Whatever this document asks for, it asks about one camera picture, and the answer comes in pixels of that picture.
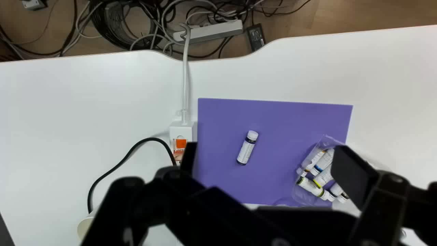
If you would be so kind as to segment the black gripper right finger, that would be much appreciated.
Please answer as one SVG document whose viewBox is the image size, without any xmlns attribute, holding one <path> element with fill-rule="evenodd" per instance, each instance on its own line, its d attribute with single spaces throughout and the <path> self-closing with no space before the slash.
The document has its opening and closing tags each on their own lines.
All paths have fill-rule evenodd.
<svg viewBox="0 0 437 246">
<path fill-rule="evenodd" d="M 405 246 L 409 228 L 427 246 L 437 246 L 437 181 L 426 188 L 389 170 L 373 168 L 351 147 L 334 147 L 332 176 L 359 209 L 359 216 L 319 207 L 258 207 L 287 235 L 291 246 Z"/>
</svg>

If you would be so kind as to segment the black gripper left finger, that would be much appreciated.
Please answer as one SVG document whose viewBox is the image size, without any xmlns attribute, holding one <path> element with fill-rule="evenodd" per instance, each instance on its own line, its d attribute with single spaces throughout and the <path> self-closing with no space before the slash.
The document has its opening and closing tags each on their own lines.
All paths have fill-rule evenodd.
<svg viewBox="0 0 437 246">
<path fill-rule="evenodd" d="M 158 169 L 150 181 L 113 181 L 80 246 L 142 246 L 157 225 L 183 246 L 292 246 L 278 225 L 194 179 L 196 149 L 188 143 L 181 164 Z"/>
</svg>

